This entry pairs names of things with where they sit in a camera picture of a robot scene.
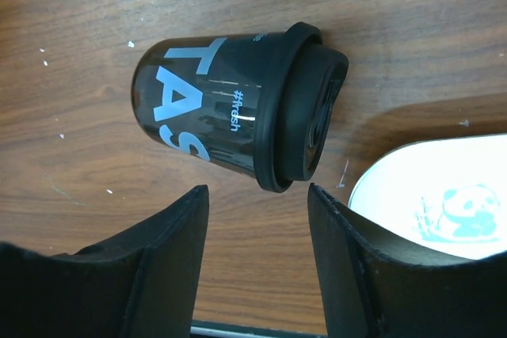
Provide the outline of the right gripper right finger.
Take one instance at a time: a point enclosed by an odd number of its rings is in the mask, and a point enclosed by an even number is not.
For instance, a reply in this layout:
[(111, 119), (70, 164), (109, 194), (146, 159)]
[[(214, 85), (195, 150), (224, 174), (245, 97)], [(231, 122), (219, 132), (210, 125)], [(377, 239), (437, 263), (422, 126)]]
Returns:
[(505, 336), (504, 253), (467, 260), (421, 247), (316, 184), (307, 207), (329, 336)]

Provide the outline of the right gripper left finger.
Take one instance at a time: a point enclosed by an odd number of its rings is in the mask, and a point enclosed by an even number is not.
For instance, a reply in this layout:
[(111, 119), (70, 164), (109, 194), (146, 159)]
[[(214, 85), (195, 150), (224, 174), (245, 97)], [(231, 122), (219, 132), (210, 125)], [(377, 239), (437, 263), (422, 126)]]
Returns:
[(187, 337), (208, 227), (208, 188), (74, 254), (1, 244), (4, 337)]

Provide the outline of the dark coffee cup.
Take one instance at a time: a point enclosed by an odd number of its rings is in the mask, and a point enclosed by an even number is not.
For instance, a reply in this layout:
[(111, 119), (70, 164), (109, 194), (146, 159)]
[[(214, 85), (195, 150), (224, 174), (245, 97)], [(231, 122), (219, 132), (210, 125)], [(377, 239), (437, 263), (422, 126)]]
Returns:
[(163, 40), (132, 78), (132, 110), (164, 146), (254, 175), (254, 127), (282, 33)]

